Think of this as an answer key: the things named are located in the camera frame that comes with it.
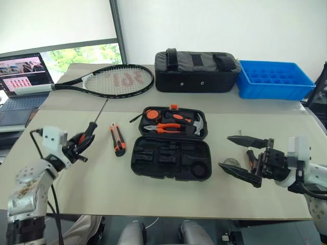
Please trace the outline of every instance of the window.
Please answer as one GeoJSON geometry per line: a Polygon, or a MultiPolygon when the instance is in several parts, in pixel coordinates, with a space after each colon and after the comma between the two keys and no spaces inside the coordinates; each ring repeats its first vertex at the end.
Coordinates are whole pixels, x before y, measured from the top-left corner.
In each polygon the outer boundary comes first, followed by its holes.
{"type": "Polygon", "coordinates": [[[118,43],[66,48],[42,52],[41,55],[55,83],[72,63],[122,64],[118,43]]]}

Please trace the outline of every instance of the bag handle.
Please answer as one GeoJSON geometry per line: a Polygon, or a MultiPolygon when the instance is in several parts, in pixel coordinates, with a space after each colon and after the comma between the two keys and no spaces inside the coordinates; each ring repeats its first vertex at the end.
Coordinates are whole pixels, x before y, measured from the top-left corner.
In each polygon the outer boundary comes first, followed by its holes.
{"type": "Polygon", "coordinates": [[[218,69],[221,71],[231,71],[236,69],[234,60],[231,57],[226,56],[226,53],[215,53],[213,59],[216,62],[218,69]]]}
{"type": "Polygon", "coordinates": [[[177,50],[175,48],[168,48],[166,50],[166,62],[168,71],[177,70],[177,50]]]}

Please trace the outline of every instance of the pliers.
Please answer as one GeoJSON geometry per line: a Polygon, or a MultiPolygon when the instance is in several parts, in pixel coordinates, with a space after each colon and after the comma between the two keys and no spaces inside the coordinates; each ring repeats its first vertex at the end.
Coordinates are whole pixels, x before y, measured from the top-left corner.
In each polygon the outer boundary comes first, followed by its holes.
{"type": "Polygon", "coordinates": [[[148,125],[144,126],[146,130],[155,130],[158,134],[162,133],[181,133],[181,131],[168,131],[166,128],[176,128],[180,129],[182,125],[180,124],[157,124],[157,125],[148,125]]]}

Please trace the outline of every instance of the white wall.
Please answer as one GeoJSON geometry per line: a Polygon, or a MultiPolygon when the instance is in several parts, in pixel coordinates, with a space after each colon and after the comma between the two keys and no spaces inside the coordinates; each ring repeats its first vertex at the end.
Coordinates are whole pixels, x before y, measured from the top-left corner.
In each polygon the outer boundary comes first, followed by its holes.
{"type": "Polygon", "coordinates": [[[116,37],[109,0],[7,0],[0,18],[0,54],[116,37]]]}
{"type": "Polygon", "coordinates": [[[297,63],[314,81],[327,59],[326,0],[119,0],[129,63],[157,52],[229,52],[297,63]]]}

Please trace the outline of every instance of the laptop screen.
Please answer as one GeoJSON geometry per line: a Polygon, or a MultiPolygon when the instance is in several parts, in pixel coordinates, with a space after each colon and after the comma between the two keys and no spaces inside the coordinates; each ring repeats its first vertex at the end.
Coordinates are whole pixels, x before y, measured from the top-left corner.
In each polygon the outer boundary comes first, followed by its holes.
{"type": "Polygon", "coordinates": [[[40,53],[0,58],[0,87],[8,97],[15,89],[53,83],[40,53]]]}

